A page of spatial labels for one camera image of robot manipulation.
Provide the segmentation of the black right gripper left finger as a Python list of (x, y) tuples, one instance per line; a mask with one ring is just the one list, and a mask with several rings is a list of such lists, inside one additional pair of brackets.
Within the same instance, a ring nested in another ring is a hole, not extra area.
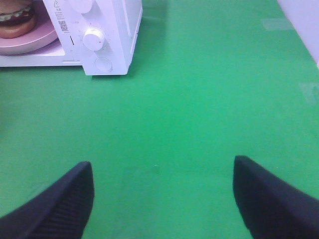
[(80, 239), (93, 208), (92, 164), (78, 163), (42, 193), (1, 217), (2, 239)]

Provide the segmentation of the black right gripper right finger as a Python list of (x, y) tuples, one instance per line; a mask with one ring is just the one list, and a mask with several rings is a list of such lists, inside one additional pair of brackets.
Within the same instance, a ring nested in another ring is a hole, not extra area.
[(234, 159), (233, 194), (255, 239), (317, 239), (319, 201), (247, 156)]

